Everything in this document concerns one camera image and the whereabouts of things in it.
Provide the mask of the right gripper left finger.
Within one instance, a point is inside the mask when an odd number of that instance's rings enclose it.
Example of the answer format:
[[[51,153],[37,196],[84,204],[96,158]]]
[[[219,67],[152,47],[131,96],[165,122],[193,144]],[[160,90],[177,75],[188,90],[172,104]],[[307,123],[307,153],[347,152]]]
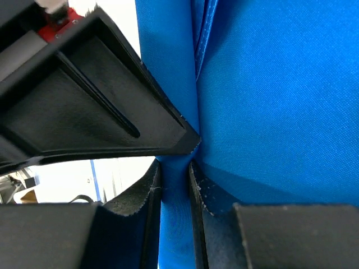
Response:
[[[1,206],[2,268],[157,268],[161,172],[109,202]]]

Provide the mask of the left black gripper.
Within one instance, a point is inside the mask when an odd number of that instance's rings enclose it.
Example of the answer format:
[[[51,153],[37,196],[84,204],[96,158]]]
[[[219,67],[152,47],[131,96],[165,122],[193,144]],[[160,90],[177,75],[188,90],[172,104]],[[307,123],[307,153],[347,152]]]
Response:
[[[1,80],[81,18],[68,1],[1,1]]]

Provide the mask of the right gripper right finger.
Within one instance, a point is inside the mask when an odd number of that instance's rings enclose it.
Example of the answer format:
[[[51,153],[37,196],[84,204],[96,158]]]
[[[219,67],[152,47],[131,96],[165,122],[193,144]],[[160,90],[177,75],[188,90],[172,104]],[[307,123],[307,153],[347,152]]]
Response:
[[[358,208],[247,205],[188,168],[197,268],[357,268]]]

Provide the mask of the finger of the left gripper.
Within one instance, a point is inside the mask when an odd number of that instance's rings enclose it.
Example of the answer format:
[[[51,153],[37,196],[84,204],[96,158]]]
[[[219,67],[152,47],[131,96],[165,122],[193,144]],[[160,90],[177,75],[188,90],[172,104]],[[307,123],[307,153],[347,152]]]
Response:
[[[199,143],[101,8],[1,80],[1,174],[64,161],[187,155]]]

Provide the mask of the blue cloth napkin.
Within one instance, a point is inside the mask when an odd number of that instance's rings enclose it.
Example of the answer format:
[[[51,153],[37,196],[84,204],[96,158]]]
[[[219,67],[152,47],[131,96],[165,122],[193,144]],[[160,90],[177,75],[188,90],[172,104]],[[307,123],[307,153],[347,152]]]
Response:
[[[142,60],[254,203],[358,205],[357,1],[137,1]]]

